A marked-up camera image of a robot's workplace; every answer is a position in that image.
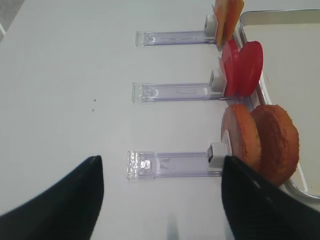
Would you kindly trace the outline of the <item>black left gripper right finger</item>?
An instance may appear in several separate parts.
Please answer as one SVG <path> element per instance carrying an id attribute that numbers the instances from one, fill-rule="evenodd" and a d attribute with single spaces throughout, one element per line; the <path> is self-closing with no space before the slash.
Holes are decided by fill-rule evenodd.
<path id="1" fill-rule="evenodd" d="M 318 240 L 319 211 L 289 196 L 235 156 L 224 158 L 222 205 L 236 240 Z"/>

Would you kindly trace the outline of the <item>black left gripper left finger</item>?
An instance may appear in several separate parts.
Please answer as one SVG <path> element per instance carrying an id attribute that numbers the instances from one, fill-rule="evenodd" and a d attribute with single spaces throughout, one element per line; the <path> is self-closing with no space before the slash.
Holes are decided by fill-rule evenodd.
<path id="1" fill-rule="evenodd" d="M 104 199 L 101 156 L 91 156 L 59 182 L 1 215 L 2 240 L 89 240 Z"/>

